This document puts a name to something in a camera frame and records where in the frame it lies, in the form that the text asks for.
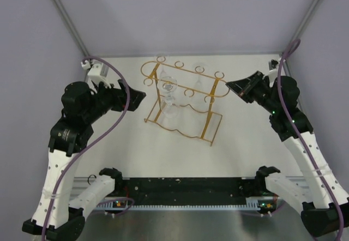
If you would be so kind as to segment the gold wire wine glass rack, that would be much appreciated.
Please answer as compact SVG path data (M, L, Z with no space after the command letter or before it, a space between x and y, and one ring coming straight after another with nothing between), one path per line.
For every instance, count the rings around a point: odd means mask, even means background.
M224 97L223 94L216 94L226 83L223 72L217 71L214 75L204 72L205 92L200 91L201 95L196 96L193 89L196 73L193 68L187 69L181 61L169 64L166 56L158 56L155 60L143 63L140 72L145 78L144 85L155 86L157 96L150 113L144 119L145 123L213 144L222 121L222 114L213 111L213 104L217 98ZM166 118L160 109L162 95L158 90L158 82L164 76L177 80L174 96L179 111L175 118Z

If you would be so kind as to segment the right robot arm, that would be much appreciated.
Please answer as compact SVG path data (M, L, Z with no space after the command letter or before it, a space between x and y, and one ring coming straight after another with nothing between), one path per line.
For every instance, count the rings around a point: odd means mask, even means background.
M313 237L337 232L340 240L348 227L348 192L326 162L307 116L298 108L300 90L289 76L270 83L260 71L226 83L246 103L258 103L269 112L272 129L294 157L308 190L288 179L275 167L260 167L255 190L281 197L299 215Z

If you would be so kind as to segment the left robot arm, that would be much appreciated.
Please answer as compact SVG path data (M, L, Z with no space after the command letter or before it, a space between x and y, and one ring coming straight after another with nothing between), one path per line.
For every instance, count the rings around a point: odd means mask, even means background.
M85 82L66 86L61 97L63 109L50 131L49 163L41 198L34 215L23 222L22 231L43 240L77 240L87 217L109 194L119 195L124 188L122 174L104 168L95 182L77 198L71 199L73 182L83 151L93 134L92 125L109 110L135 111L146 93L126 87L106 87L102 82L91 89Z

